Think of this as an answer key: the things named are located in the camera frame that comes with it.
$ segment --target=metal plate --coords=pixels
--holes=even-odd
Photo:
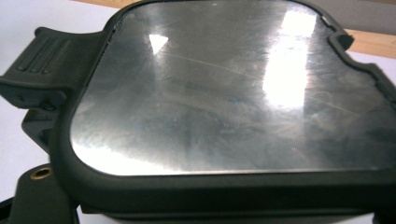
[[[111,175],[378,170],[396,114],[289,1],[155,3],[125,14],[71,127]]]

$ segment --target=white surface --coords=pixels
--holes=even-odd
[[[34,30],[45,26],[69,33],[102,30],[118,10],[64,0],[0,1],[0,74],[4,74],[18,55],[33,40]],[[350,53],[364,63],[378,63],[396,83],[396,60]],[[45,152],[21,130],[25,111],[0,97],[0,201],[13,196],[17,180],[25,171],[47,163]],[[80,216],[81,223],[119,223],[102,216]],[[345,224],[369,224],[371,215]]]

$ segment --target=wooden table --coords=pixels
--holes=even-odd
[[[122,8],[139,0],[75,0],[105,7]],[[396,36],[346,30],[353,35],[355,42],[350,51],[396,59]]]

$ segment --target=brushed metal surface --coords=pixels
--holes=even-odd
[[[131,10],[78,105],[73,149],[111,175],[394,167],[395,111],[331,33],[289,1]]]

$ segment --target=black plastic handle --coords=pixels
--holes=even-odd
[[[0,94],[19,108],[59,111],[69,94],[87,84],[107,35],[38,28],[33,42],[0,77]]]

